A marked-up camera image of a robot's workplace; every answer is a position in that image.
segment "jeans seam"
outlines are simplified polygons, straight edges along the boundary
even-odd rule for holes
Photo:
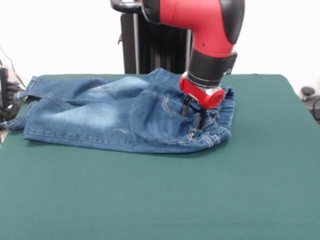
[[[206,139],[209,143],[209,148],[212,148],[214,146],[214,142],[210,139],[209,136],[204,136],[204,139]]]
[[[174,141],[174,142],[169,142],[167,143],[168,145],[172,145],[172,144],[187,144],[187,143],[191,143],[191,142],[201,142],[202,140],[205,140],[209,146],[210,146],[210,143],[205,139],[206,136],[202,136],[200,139],[197,139],[197,140],[188,140],[188,141]]]
[[[174,101],[174,100],[169,99],[169,98],[167,98],[167,97],[161,96],[161,95],[159,95],[158,93],[156,93],[155,91],[151,91],[151,90],[149,90],[149,89],[144,90],[142,93],[151,93],[151,94],[154,94],[154,95],[156,95],[157,97],[159,97],[159,98],[161,98],[161,99],[163,99],[163,100],[164,100],[164,99],[168,99],[168,100],[174,102],[174,103],[177,104],[177,105],[183,106],[182,103],[177,102],[177,101]]]
[[[19,125],[20,123],[24,122],[25,120],[27,120],[29,118],[29,116],[23,116],[20,119],[14,121],[12,124],[8,124],[7,121],[4,122],[5,126],[7,128],[14,128],[15,126]]]
[[[61,107],[65,108],[66,110],[74,109],[74,107],[68,106],[66,103],[64,103],[62,100],[54,96],[53,94],[49,93],[46,94],[44,97],[48,97],[51,100],[55,101],[57,104],[59,104]]]
[[[170,113],[170,114],[174,114],[174,115],[176,115],[176,116],[180,116],[178,113],[176,113],[175,111],[172,111],[172,110],[168,107],[168,105],[167,105],[168,100],[169,100],[169,99],[168,99],[167,97],[165,97],[164,100],[163,100],[163,102],[162,102],[162,106],[163,106],[164,110],[165,110],[166,112]]]
[[[158,143],[135,143],[135,144],[119,144],[119,143],[109,143],[109,142],[101,142],[101,141],[92,141],[86,139],[79,139],[79,138],[72,138],[72,137],[60,137],[54,136],[49,134],[36,134],[36,133],[24,133],[24,135],[32,135],[32,136],[40,136],[40,137],[47,137],[47,138],[56,138],[56,139],[66,139],[66,140],[76,140],[81,142],[89,142],[95,144],[103,144],[103,145],[118,145],[118,146],[149,146],[149,145],[158,145]],[[183,143],[190,143],[190,142],[200,142],[206,136],[201,137],[199,140],[189,140],[189,141],[175,141],[175,142],[165,142],[165,145],[172,145],[172,144],[183,144]]]
[[[35,79],[33,79],[32,83],[31,83],[30,87],[27,89],[27,91],[31,90],[33,88],[33,86],[36,84],[36,82],[37,81]]]

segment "jeans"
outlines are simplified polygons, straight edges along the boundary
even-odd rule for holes
[[[15,99],[39,100],[1,125],[23,130],[26,140],[131,153],[192,153],[227,140],[235,111],[233,90],[223,87],[225,98],[207,111],[199,130],[197,104],[181,115],[185,95],[179,79],[162,68],[119,80],[33,77]]]

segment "white background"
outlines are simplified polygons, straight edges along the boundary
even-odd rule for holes
[[[296,93],[305,85],[320,92],[318,2],[246,0],[233,73],[282,74]],[[26,83],[42,74],[124,72],[121,14],[109,0],[0,0],[0,7],[0,46]]]

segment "black metal frame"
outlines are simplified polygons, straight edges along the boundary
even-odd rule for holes
[[[146,21],[142,14],[121,15],[121,38],[124,72],[126,74],[148,74],[156,68],[182,74],[186,70],[187,30],[166,25],[155,25]],[[137,31],[138,44],[135,44]],[[139,68],[136,69],[138,46]]]

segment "black knob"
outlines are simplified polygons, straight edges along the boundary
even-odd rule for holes
[[[310,97],[311,95],[315,94],[315,89],[313,89],[312,87],[309,86],[305,86],[301,89],[301,92],[303,93],[303,95],[305,95],[306,97]]]

